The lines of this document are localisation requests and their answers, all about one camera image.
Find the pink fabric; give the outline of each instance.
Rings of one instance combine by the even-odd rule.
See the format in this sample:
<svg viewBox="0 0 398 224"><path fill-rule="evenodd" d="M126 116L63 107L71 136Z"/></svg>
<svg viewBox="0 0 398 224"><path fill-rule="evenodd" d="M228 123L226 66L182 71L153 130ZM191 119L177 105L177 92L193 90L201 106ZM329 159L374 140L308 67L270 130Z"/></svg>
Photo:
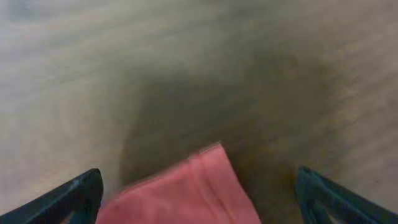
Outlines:
<svg viewBox="0 0 398 224"><path fill-rule="evenodd" d="M101 207L97 224L260 224L218 144Z"/></svg>

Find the hardwood floor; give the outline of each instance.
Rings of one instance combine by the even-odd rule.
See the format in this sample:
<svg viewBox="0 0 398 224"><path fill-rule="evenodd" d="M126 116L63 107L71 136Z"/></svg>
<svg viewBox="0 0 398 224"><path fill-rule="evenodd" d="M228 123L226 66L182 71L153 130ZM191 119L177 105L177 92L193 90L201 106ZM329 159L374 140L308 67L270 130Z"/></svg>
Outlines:
<svg viewBox="0 0 398 224"><path fill-rule="evenodd" d="M398 212L398 3L0 0L0 213L221 141L264 223L306 165Z"/></svg>

